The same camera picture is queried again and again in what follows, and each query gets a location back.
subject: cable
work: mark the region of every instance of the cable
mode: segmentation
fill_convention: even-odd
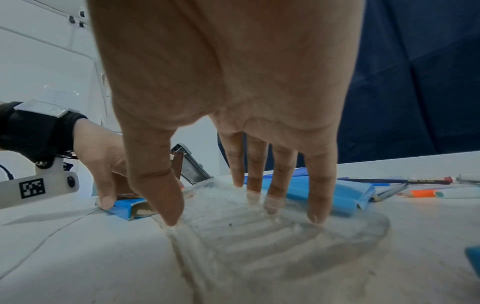
[[[0,165],[0,168],[5,172],[6,176],[8,177],[8,180],[15,179],[14,175],[10,173],[10,171],[7,168],[3,167],[2,165]]]

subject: human hand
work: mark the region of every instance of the human hand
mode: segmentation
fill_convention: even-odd
[[[130,185],[174,225],[183,198],[170,138],[210,115],[235,185],[259,191],[268,143],[269,196],[285,197],[298,151],[308,215],[328,215],[337,130],[353,73],[363,0],[90,0],[95,37],[121,125]]]
[[[125,149],[119,134],[80,119],[73,129],[73,150],[93,176],[102,209],[112,208],[117,194],[133,192],[125,178]]]

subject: transparent plastic container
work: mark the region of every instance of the transparent plastic container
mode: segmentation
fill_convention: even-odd
[[[199,302],[320,304],[362,297],[369,272],[389,248],[388,218],[334,210],[315,225],[305,203],[268,199],[265,208],[251,197],[249,203],[245,189],[211,179],[184,192],[175,227],[156,217]]]

